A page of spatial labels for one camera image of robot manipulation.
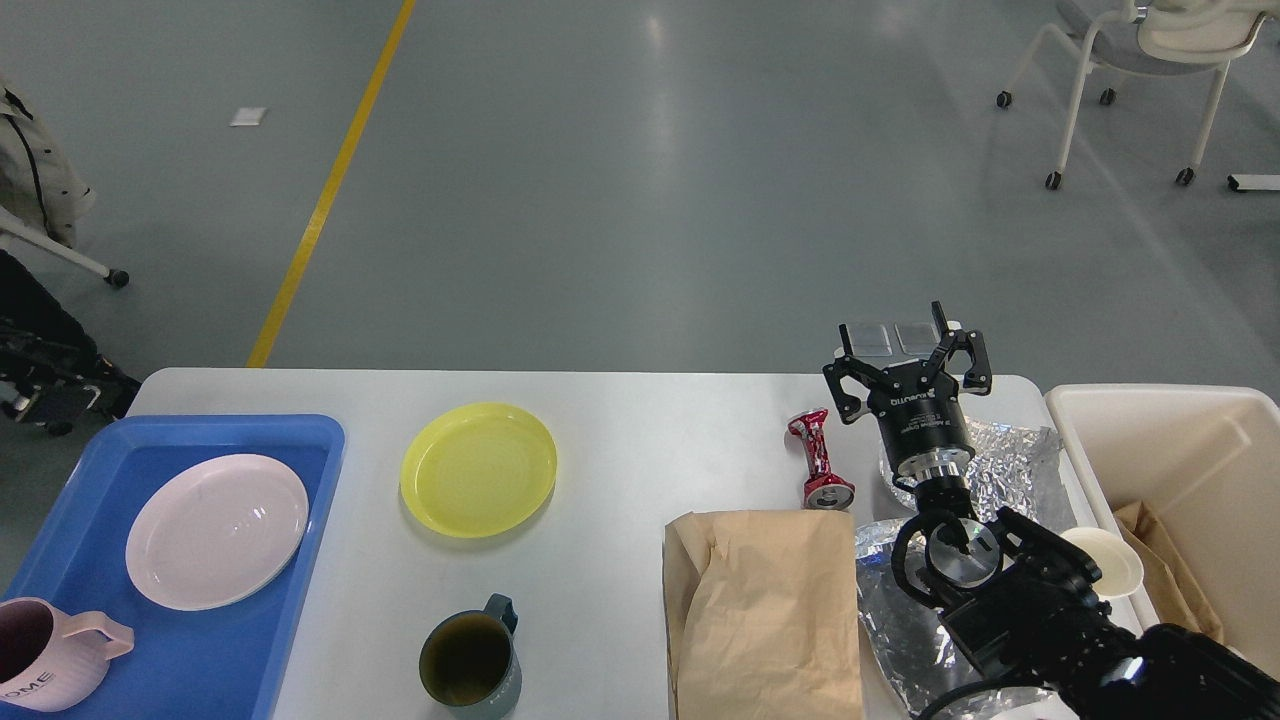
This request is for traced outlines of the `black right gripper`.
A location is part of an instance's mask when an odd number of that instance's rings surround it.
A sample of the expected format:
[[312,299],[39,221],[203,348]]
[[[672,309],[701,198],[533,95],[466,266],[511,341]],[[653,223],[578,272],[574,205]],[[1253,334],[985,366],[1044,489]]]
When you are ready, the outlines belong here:
[[[849,327],[838,324],[840,352],[824,365],[835,411],[845,425],[867,415],[876,401],[886,457],[900,480],[963,477],[975,451],[957,396],[992,392],[993,373],[983,333],[952,323],[941,301],[931,302],[931,313],[940,342],[925,363],[872,366],[855,356]],[[955,354],[966,355],[970,363],[960,382],[946,372]],[[846,380],[867,389],[867,397],[846,389]]]

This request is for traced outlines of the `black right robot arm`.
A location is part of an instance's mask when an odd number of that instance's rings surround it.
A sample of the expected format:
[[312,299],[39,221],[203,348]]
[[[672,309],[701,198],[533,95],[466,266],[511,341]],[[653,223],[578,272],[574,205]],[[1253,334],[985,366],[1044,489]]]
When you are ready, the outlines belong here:
[[931,310],[938,343],[924,360],[878,368],[842,351],[823,366],[844,424],[872,415],[893,483],[916,511],[890,555],[893,582],[933,609],[979,680],[922,710],[933,719],[987,691],[1053,692],[1082,719],[1275,719],[1277,682],[1206,634],[1158,624],[1135,635],[1094,592],[1084,550],[1002,506],[979,519],[966,469],[975,457],[959,397],[992,389],[984,336]]

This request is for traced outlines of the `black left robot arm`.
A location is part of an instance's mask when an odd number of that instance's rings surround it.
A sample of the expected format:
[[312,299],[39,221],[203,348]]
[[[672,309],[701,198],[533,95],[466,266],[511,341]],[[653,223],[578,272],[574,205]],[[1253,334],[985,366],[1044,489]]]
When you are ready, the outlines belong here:
[[108,383],[72,368],[76,348],[49,343],[8,318],[1,324],[3,416],[67,436],[95,410]]

